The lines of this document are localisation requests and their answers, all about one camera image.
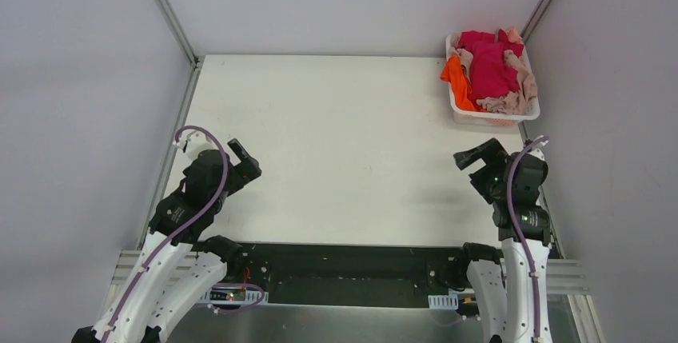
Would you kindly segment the crimson red t shirt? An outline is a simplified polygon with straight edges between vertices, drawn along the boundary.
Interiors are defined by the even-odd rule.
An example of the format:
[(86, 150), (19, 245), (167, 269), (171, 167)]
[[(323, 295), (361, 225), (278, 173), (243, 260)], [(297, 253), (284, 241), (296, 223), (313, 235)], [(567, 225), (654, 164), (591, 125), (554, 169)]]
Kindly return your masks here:
[(473, 103), (486, 98), (501, 98), (519, 90), (518, 71), (505, 61), (505, 51), (511, 50), (520, 58), (524, 44), (509, 42), (504, 30), (498, 30), (497, 34), (465, 31), (455, 48), (466, 50), (473, 56), (468, 76), (472, 87), (470, 99)]

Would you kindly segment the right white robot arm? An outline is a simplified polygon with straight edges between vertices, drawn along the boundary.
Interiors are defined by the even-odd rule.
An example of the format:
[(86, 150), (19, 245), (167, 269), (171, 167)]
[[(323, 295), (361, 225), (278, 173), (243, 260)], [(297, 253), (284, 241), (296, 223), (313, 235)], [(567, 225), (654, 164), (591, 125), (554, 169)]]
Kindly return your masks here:
[(441, 282), (470, 288), (487, 342), (550, 342), (546, 267), (552, 247), (548, 213), (538, 205), (548, 176), (542, 149), (548, 137), (510, 154), (495, 138), (454, 154), (459, 170), (481, 160), (471, 185), (493, 208), (500, 248), (466, 242)]

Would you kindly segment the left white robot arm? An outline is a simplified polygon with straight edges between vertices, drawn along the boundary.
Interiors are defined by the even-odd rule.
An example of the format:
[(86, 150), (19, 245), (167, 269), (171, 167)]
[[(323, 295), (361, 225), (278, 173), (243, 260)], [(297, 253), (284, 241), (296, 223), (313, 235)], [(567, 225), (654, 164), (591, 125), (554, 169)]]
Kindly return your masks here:
[(228, 153), (202, 145), (179, 186), (160, 200), (137, 261), (104, 316), (74, 342), (165, 342), (178, 322), (220, 280), (243, 274), (243, 248), (221, 235), (201, 240), (227, 197), (261, 176), (257, 159), (233, 138)]

